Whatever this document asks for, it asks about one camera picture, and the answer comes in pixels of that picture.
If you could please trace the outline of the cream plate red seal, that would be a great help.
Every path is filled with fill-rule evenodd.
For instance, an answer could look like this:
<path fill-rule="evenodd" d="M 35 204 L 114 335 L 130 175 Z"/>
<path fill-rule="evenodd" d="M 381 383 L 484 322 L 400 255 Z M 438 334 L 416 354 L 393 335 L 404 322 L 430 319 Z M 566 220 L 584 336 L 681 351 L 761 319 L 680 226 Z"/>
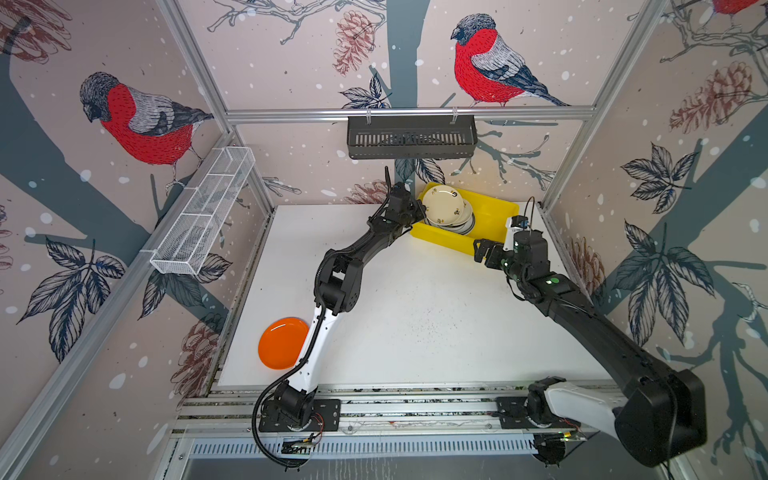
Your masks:
<path fill-rule="evenodd" d="M 427 189 L 421 201 L 426 219 L 433 225 L 453 226 L 462 223 L 469 213 L 469 207 L 461 194 L 447 185 Z"/>

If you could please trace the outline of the yellow plastic bin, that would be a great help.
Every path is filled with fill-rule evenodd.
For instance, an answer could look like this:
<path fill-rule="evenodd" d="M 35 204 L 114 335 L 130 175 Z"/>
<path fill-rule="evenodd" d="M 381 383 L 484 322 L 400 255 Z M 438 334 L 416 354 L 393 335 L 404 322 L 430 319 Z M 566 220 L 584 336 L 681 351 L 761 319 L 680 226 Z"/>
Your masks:
<path fill-rule="evenodd" d="M 419 196 L 436 185 L 430 183 Z M 441 226 L 431 224 L 427 219 L 417 223 L 411 230 L 411 235 L 417 239 L 449 248 L 457 252 L 472 255 L 473 241 L 477 239 L 490 239 L 504 243 L 506 236 L 506 220 L 520 213 L 520 207 L 512 202 L 496 199 L 482 194 L 456 189 L 464 200 L 467 200 L 475 215 L 475 226 L 467 235 L 458 235 L 448 232 Z"/>

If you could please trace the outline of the white plate thin green rim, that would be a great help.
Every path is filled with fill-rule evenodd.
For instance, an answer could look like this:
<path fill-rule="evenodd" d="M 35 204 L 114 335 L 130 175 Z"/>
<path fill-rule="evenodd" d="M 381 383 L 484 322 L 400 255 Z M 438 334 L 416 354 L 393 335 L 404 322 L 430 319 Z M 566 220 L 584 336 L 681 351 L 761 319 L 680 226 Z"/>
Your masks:
<path fill-rule="evenodd" d="M 467 235 L 472 231 L 475 226 L 475 215 L 470 213 L 464 220 L 464 222 L 457 223 L 455 225 L 443 226 L 443 229 L 455 233 L 458 235 Z"/>

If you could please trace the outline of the orange plate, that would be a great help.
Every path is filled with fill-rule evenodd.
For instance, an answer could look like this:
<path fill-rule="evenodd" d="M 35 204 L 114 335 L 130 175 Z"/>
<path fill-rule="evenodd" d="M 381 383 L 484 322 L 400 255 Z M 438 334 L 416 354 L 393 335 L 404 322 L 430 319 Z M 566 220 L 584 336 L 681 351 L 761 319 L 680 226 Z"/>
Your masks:
<path fill-rule="evenodd" d="M 309 332 L 305 321 L 286 317 L 272 323 L 262 333 L 258 344 L 261 363 L 272 370 L 293 367 L 299 359 Z"/>

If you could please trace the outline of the cream plate black flower pattern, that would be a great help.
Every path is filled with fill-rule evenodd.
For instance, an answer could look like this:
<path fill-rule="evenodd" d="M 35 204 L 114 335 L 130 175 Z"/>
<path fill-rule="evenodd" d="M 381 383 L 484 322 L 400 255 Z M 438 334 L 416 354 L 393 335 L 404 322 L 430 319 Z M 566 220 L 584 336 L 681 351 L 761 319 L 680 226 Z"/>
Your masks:
<path fill-rule="evenodd" d="M 453 223 L 442 225 L 442 229 L 462 235 L 463 231 L 470 231 L 473 228 L 474 213 L 472 206 L 467 200 L 463 201 L 463 205 L 464 208 L 459 218 Z"/>

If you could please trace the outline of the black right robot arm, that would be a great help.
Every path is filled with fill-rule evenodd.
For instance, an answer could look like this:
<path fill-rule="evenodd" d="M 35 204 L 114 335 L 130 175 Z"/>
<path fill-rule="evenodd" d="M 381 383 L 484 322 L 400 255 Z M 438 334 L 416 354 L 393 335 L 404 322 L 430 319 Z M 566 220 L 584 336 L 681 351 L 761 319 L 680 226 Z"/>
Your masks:
<path fill-rule="evenodd" d="M 529 386 L 526 410 L 532 423 L 547 426 L 569 419 L 587 424 L 618 440 L 646 467 L 706 444 L 703 382 L 639 347 L 597 312 L 573 281 L 551 271 L 541 231 L 519 229 L 511 246 L 480 239 L 473 248 L 476 262 L 502 271 L 515 297 L 578 340 L 620 390 L 617 395 L 591 393 L 561 377 L 547 377 Z"/>

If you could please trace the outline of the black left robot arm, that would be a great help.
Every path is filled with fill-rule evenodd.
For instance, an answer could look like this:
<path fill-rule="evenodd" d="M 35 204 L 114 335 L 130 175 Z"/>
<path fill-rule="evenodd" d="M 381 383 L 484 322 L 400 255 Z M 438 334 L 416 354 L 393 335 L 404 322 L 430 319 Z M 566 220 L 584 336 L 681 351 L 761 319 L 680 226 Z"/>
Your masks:
<path fill-rule="evenodd" d="M 313 378 L 315 369 L 336 320 L 351 312 L 359 300 L 364 267 L 424 218 L 421 201 L 413 197 L 404 182 L 389 184 L 385 200 L 367 219 L 366 233 L 351 245 L 330 249 L 323 256 L 314 277 L 315 310 L 299 358 L 290 370 L 262 390 L 251 416 L 252 436 L 259 451 L 286 471 L 298 470 L 307 461 L 272 453 L 259 437 L 257 420 L 266 417 L 265 407 L 269 405 L 296 427 L 310 423 L 318 387 Z"/>

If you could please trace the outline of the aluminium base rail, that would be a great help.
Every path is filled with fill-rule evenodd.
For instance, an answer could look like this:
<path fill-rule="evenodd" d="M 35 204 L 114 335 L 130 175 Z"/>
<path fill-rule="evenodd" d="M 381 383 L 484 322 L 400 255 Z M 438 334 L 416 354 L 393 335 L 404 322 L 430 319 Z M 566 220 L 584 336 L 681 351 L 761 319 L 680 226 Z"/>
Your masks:
<path fill-rule="evenodd" d="M 324 388 L 308 422 L 291 426 L 276 406 L 255 412 L 256 393 L 217 392 L 184 402 L 166 455 L 191 459 L 285 461 L 539 455 L 555 463 L 605 438 L 599 420 L 574 414 L 535 421 L 520 382 L 417 388 Z"/>

